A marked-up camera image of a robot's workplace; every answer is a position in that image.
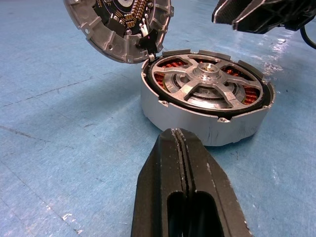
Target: blue mat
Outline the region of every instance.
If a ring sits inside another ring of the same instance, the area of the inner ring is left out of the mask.
[[[258,133],[209,151],[256,237],[314,237],[316,51],[299,32],[214,25],[215,4],[174,0],[165,50],[225,53],[273,82]],[[137,176],[160,133],[140,107],[141,65],[94,50],[61,1],[1,0],[0,21],[0,236],[129,236]]]

